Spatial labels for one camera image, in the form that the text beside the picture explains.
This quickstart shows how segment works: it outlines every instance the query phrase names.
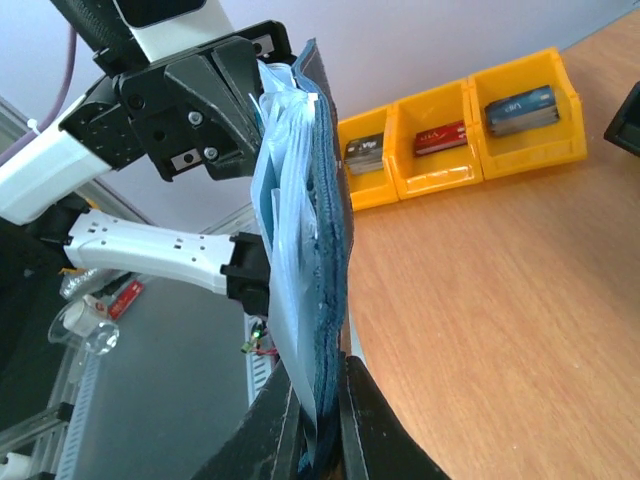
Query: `red wire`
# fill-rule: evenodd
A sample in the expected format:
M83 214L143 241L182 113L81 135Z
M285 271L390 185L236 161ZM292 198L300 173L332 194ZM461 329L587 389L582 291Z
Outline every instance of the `red wire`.
M253 350L251 350L253 353L256 353L258 355L277 355L278 354L278 350L275 348L271 348L269 350L260 350L259 348L254 348Z

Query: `gray floor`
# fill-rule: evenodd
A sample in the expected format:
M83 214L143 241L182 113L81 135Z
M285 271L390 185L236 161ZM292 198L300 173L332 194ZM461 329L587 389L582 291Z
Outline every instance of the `gray floor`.
M78 480L188 479L248 409L239 305L153 280L101 359Z

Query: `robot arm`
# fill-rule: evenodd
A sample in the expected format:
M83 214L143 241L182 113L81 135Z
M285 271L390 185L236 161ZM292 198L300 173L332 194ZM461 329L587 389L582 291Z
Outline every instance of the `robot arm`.
M204 8L217 5L210 3ZM201 16L186 14L181 22L149 29L184 27L194 18L202 22ZM191 41L203 40L194 35ZM57 215L59 202L78 187L145 154L166 181L200 165L214 180L252 175L261 142L250 102L262 90L256 58L295 58L284 26L264 22L196 48L166 50L163 54L172 54L167 58L143 50L158 60L124 70L132 62L114 59L108 48L97 52L105 77L0 168L0 217L16 225L42 223L43 216ZM70 266L184 280L241 300L247 313L266 315L269 265L259 237L244 236L234 245L229 237L137 225L98 211L78 212L66 228L53 236L64 245L60 249Z

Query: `black bracket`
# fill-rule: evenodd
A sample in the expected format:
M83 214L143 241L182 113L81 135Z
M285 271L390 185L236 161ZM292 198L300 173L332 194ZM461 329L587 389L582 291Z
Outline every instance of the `black bracket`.
M341 365L341 478L448 480L402 427L362 360L343 356ZM300 404L280 362L234 436L191 480L293 480L303 442Z
M64 262L64 267L72 268L64 252L71 244L69 230L78 217L89 211L89 204L82 197L71 193L47 208L42 215L24 227L24 236L36 239L40 245L54 252ZM12 246L12 250L24 245L22 242Z
M271 267L262 237L240 233L231 237L231 241L236 244L231 263L220 270L227 277L227 297L242 303L247 314L266 317Z
M42 472L27 480L56 480L56 475L54 473Z
M631 89L611 120L604 138L640 157L640 82Z
M139 70L103 78L61 128L119 170L149 155L166 181L198 165L253 174L261 134L257 59L292 63L284 25L264 22Z

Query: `yellow storage bin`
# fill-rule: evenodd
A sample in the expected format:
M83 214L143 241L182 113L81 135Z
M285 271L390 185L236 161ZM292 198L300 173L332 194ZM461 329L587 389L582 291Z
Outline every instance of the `yellow storage bin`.
M488 104L543 85L553 88L559 122L504 137L491 135L484 112ZM557 49L471 75L469 94L485 179L586 158L582 106Z
M388 108L380 107L366 113L362 113L338 123L338 137L340 138L340 151L344 158L345 149L351 140L384 132L383 152L386 151L388 132L386 131ZM354 210L376 207L386 203L398 201L396 187L393 184L389 162L383 153L383 169L352 175L349 167L345 165L349 188L351 190L351 203Z
M468 144L414 157L417 133L464 120ZM467 81L459 80L394 103L387 124L387 158L401 199L478 183L482 168Z

